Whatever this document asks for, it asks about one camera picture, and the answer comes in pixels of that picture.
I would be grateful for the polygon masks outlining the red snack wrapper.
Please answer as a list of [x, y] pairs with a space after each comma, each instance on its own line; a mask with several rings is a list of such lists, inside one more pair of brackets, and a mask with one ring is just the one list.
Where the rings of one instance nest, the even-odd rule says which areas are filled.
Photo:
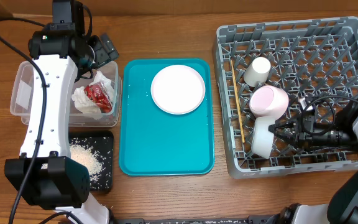
[[85, 87], [86, 96], [96, 104], [103, 113], [110, 113], [112, 110], [111, 101], [101, 82], [90, 84]]

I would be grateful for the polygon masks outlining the wooden chopstick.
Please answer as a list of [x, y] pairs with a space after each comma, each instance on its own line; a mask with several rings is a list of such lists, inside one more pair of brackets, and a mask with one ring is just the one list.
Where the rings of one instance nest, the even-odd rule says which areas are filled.
[[232, 72], [232, 82], [233, 82], [233, 87], [234, 87], [234, 96], [236, 98], [236, 109], [237, 109], [237, 116], [238, 116], [238, 121], [239, 121], [240, 132], [241, 132], [241, 140], [242, 140], [242, 143], [245, 144], [246, 141], [245, 141], [244, 129], [243, 129], [243, 123], [242, 123], [242, 115], [241, 115], [241, 107], [240, 107], [239, 95], [238, 95], [238, 91], [237, 91], [236, 74], [235, 74], [235, 71], [234, 71], [234, 63], [233, 63], [232, 59], [230, 59], [230, 66], [231, 66], [231, 72]]

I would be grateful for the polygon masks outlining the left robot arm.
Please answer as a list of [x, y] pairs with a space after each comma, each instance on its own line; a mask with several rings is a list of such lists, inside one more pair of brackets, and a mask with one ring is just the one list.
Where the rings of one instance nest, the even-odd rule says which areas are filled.
[[70, 158], [69, 97], [75, 80], [97, 59], [88, 39], [83, 25], [60, 21], [29, 40], [25, 59], [34, 68], [30, 121], [19, 158], [6, 160], [4, 167], [17, 190], [10, 223], [22, 198], [77, 223], [114, 223], [110, 209], [91, 194], [86, 167]]

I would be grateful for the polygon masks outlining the white napkin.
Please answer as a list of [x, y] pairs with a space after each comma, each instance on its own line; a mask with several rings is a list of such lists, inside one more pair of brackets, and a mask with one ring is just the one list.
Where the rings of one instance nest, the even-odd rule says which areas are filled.
[[[101, 71], [96, 72], [96, 76], [94, 78], [94, 81], [90, 84], [95, 84], [97, 82], [101, 82], [105, 90], [107, 91], [107, 94], [109, 96], [109, 99], [111, 101], [112, 110], [114, 109], [114, 97], [116, 96], [114, 88], [111, 86], [112, 80], [108, 79], [104, 76], [104, 74]], [[94, 119], [101, 119], [103, 117], [103, 113], [95, 103], [93, 103], [85, 94], [85, 87], [81, 86], [79, 88], [76, 88], [74, 90], [74, 93], [71, 96], [71, 99], [74, 101], [75, 108], [85, 114], [85, 116], [94, 118]]]

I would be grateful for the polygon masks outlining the large pink plate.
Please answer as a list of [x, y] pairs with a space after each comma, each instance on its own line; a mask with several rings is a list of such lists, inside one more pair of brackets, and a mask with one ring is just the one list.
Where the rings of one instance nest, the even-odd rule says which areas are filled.
[[187, 114], [203, 102], [206, 87], [200, 73], [187, 65], [170, 65], [159, 71], [151, 84], [154, 103], [164, 112]]

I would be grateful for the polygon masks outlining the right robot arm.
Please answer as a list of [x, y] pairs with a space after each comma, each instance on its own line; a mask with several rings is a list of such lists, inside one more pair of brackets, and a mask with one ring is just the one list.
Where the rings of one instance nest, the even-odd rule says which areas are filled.
[[[292, 146], [304, 151], [325, 147], [358, 150], [358, 98], [348, 98], [348, 104], [333, 113], [330, 124], [318, 124], [315, 110], [327, 103], [330, 96], [313, 97], [304, 103], [296, 121], [269, 123], [264, 129]], [[358, 223], [358, 171], [325, 205], [306, 206], [299, 203], [284, 208], [268, 220], [269, 223]]]

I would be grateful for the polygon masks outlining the small pink bowl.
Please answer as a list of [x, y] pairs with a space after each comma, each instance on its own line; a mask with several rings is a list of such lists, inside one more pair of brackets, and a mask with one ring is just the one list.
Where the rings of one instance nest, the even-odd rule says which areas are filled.
[[272, 116], [275, 120], [278, 120], [285, 114], [288, 103], [289, 97], [284, 90], [265, 85], [252, 94], [249, 108], [256, 118]]

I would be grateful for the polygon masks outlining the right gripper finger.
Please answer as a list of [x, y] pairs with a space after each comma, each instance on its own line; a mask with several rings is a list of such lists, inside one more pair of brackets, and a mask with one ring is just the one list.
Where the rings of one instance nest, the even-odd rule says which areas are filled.
[[287, 128], [293, 128], [296, 125], [295, 121], [288, 121], [288, 122], [284, 122], [284, 123], [274, 123], [271, 124], [268, 127], [269, 131], [275, 131], [278, 129], [287, 129]]
[[273, 134], [275, 137], [281, 139], [282, 141], [284, 141], [285, 143], [287, 143], [291, 146], [298, 145], [298, 141], [296, 140], [296, 137], [293, 134], [285, 134], [285, 133], [280, 133], [277, 131], [274, 131]]

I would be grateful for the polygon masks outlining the cream paper cup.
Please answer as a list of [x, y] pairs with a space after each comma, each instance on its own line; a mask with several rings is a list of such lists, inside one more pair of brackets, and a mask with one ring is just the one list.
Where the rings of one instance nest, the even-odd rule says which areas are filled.
[[248, 66], [244, 74], [244, 81], [251, 87], [256, 87], [257, 84], [264, 84], [271, 69], [270, 61], [265, 57], [257, 57]]

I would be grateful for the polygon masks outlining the grey round bowl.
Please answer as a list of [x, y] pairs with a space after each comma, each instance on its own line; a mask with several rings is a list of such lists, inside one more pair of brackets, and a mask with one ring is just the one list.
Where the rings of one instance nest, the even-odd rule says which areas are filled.
[[275, 124], [272, 116], [258, 117], [254, 123], [254, 136], [251, 146], [252, 153], [268, 159], [273, 148], [274, 134], [269, 131], [269, 126]]

